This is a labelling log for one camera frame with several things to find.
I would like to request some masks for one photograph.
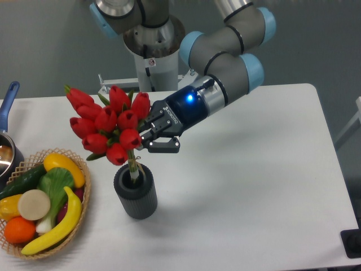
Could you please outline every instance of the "blue light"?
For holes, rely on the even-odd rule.
[[[193,96],[190,94],[187,96],[187,102],[192,102],[193,101]]]

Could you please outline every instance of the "pot handle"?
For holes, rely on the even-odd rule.
[[[0,107],[0,132],[7,132],[7,117],[9,116],[10,108],[19,90],[19,82],[12,82],[7,90],[4,101]]]

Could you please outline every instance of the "gray floor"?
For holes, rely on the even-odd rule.
[[[88,93],[104,79],[136,77],[122,38],[106,39],[89,13],[90,0],[0,1],[0,99],[9,83],[18,98],[64,95],[70,84]],[[186,32],[223,26],[213,1],[170,0]],[[361,96],[361,1],[254,1],[275,15],[275,37],[250,53],[262,62],[264,85],[310,83],[332,138],[356,113]],[[181,64],[180,73],[187,72]],[[337,155],[353,203],[361,199],[361,129]]]

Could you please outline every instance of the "orange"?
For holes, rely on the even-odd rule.
[[[35,232],[35,223],[19,216],[7,222],[4,237],[9,243],[20,244],[33,239]]]

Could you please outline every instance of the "light blue joint cap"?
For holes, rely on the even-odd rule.
[[[263,81],[265,80],[265,72],[261,62],[254,55],[244,54],[240,55],[240,57],[246,65],[249,82],[248,93],[250,93],[256,87],[263,84]]]
[[[96,24],[108,38],[115,38],[118,36],[118,34],[113,30],[113,28],[111,28],[111,26],[104,19],[103,15],[99,12],[99,10],[96,8],[94,3],[90,5],[89,9],[90,9],[90,13],[95,19]]]
[[[267,41],[269,41],[270,39],[272,39],[272,37],[275,35],[276,33],[276,19],[273,16],[272,12],[270,12],[267,8],[265,7],[259,7],[258,8],[259,11],[262,13],[263,17],[265,18],[265,37],[263,38],[262,43],[265,43]]]
[[[182,40],[182,43],[180,44],[179,56],[188,66],[190,66],[190,55],[193,44],[196,42],[196,39],[201,35],[203,35],[202,32],[193,31],[186,35]]]

